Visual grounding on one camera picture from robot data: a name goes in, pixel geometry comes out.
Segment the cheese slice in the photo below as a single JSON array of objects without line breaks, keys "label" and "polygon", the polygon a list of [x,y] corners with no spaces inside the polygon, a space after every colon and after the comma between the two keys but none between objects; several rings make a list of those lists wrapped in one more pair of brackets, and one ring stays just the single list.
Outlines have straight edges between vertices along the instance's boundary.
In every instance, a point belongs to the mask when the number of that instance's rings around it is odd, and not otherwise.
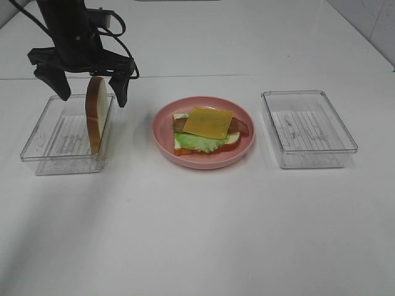
[{"label": "cheese slice", "polygon": [[225,139],[232,117],[232,110],[194,107],[185,123],[183,131],[206,138]]}]

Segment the white table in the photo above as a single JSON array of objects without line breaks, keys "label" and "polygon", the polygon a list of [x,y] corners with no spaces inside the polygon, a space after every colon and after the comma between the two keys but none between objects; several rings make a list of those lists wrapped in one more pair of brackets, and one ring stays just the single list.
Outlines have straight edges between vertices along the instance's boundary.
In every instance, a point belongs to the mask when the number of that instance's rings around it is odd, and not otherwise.
[{"label": "white table", "polygon": [[[70,80],[76,93],[87,82]],[[52,92],[35,80],[0,88],[2,296],[394,295],[391,75],[142,78],[108,166],[43,177],[19,153]],[[351,166],[278,168],[259,95],[285,89],[327,93],[359,145]],[[256,143],[238,163],[197,171],[160,154],[153,116],[193,95],[252,115]]]},{"label": "white table", "polygon": [[[122,40],[145,77],[393,70],[324,0],[85,2],[124,18],[127,32]],[[42,20],[36,2],[26,8]],[[35,67],[26,54],[33,47],[52,46],[21,13],[0,30],[0,41],[0,79],[33,78]],[[103,43],[124,54],[111,38]]]}]

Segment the black cable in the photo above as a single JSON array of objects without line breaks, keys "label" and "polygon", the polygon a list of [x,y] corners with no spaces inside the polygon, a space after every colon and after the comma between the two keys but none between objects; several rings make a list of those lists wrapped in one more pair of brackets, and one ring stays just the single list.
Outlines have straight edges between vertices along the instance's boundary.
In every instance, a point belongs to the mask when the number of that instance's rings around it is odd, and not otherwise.
[{"label": "black cable", "polygon": [[26,11],[21,5],[19,5],[15,0],[8,0],[10,1],[10,3],[15,6],[19,11],[21,11],[21,13],[23,13],[24,15],[26,15],[28,18],[30,18],[32,21],[34,21],[49,37],[52,38],[50,32],[48,31],[48,29],[31,13],[29,13],[28,11]]},{"label": "black cable", "polygon": [[[107,32],[107,34],[108,35],[106,35],[106,36],[110,36],[110,37],[113,37],[113,39],[115,39],[122,47],[123,47],[123,49],[124,50],[126,50],[126,52],[127,52],[127,54],[128,54],[128,56],[129,56],[129,58],[133,58],[132,56],[131,56],[131,53],[130,53],[130,51],[129,51],[129,49],[126,47],[126,45],[124,45],[124,43],[115,35],[115,34],[113,34],[113,32],[111,32],[109,29],[107,29],[107,28],[102,28],[104,31],[106,31]],[[140,77],[140,73],[139,73],[139,71],[138,71],[138,67],[137,67],[137,65],[135,64],[135,66],[136,66],[136,76],[131,76],[130,77],[130,79],[137,79],[137,78],[139,78]]]}]

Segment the slice of bread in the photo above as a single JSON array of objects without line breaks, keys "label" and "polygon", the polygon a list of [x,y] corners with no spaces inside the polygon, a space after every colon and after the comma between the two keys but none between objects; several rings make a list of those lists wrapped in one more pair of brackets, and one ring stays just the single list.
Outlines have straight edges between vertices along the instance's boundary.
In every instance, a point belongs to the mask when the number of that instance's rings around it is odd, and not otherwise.
[{"label": "slice of bread", "polygon": [[108,110],[106,82],[102,77],[94,76],[89,81],[85,99],[86,125],[92,154],[99,150]]},{"label": "slice of bread", "polygon": [[[188,117],[187,113],[175,113],[173,114],[173,120],[177,119],[177,118],[183,118],[183,117]],[[238,146],[238,144],[240,143],[241,140],[241,136],[240,136],[240,132],[236,132],[236,133],[231,133],[229,135],[229,138],[227,140],[227,142],[220,146],[218,149],[212,151],[212,152],[205,152],[205,151],[200,151],[200,150],[191,150],[191,149],[187,149],[181,146],[181,144],[174,138],[174,148],[173,148],[173,153],[177,156],[180,155],[188,155],[188,154],[217,154],[217,153],[221,153],[224,151],[231,151],[234,148],[236,148]]]}]

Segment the clear plastic container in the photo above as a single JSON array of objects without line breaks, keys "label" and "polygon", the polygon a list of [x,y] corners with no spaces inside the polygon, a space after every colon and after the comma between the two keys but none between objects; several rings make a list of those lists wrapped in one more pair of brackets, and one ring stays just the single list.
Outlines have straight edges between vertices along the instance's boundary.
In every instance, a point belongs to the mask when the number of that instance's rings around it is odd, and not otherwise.
[{"label": "clear plastic container", "polygon": [[114,94],[108,94],[109,111],[99,150],[91,153],[86,127],[84,94],[71,95],[67,102],[49,98],[20,159],[35,175],[93,173],[106,164],[106,146],[114,120]]},{"label": "clear plastic container", "polygon": [[323,91],[268,91],[261,96],[281,168],[341,168],[357,152]]}]

